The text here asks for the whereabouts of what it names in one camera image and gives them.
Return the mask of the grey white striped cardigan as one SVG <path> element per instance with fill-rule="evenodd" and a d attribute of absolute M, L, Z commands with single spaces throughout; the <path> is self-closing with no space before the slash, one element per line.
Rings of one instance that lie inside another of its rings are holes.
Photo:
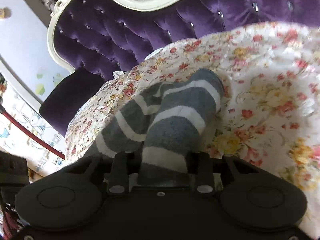
<path fill-rule="evenodd" d="M 221 107 L 224 88 L 206 68 L 185 82 L 160 82 L 143 90 L 118 110 L 85 155 L 137 151 L 142 159 L 139 182 L 185 185 L 185 156 L 194 150 Z"/>

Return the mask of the round wall hook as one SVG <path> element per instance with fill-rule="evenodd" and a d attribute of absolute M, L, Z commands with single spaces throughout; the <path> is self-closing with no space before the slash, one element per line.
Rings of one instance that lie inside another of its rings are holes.
<path fill-rule="evenodd" d="M 6 19 L 11 17 L 11 10 L 7 7 L 0 9 L 0 19 Z"/>

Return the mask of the purple tufted white-framed headboard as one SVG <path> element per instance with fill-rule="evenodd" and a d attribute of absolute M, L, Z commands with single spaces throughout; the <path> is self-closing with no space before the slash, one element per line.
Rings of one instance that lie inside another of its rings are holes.
<path fill-rule="evenodd" d="M 69 0 L 52 14 L 47 44 L 53 60 L 70 71 L 40 107 L 65 135 L 80 107 L 113 77 L 155 51 L 267 21 L 319 25 L 319 0 Z"/>

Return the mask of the floral bedspread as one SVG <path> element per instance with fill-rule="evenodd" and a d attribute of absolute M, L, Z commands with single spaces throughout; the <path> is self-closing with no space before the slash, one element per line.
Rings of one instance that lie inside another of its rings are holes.
<path fill-rule="evenodd" d="M 300 228 L 319 239 L 319 29 L 266 22 L 167 45 L 107 81 L 81 103 L 66 133 L 66 159 L 88 149 L 108 153 L 103 128 L 126 103 L 158 109 L 142 92 L 185 84 L 201 68 L 218 75 L 225 94 L 200 149 L 232 154 L 304 191 Z"/>

